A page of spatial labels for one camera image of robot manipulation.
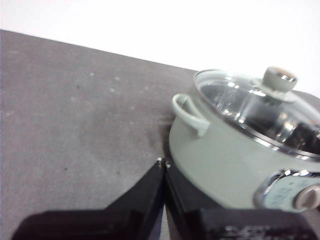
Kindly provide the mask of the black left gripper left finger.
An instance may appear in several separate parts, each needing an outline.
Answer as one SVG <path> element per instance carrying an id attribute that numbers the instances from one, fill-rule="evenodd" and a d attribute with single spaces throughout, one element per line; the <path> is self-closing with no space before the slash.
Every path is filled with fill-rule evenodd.
<path id="1" fill-rule="evenodd" d="M 162 158 L 104 209 L 50 210 L 26 217 L 14 240 L 147 240 L 160 232 L 164 207 Z"/>

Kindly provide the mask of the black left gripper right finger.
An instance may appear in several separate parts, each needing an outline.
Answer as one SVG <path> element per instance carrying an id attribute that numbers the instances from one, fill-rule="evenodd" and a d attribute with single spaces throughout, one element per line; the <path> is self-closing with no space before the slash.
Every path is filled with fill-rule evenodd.
<path id="1" fill-rule="evenodd" d="M 164 202 L 169 228 L 182 240 L 308 240 L 310 225 L 296 213 L 236 209 L 195 187 L 172 161 L 164 162 Z"/>

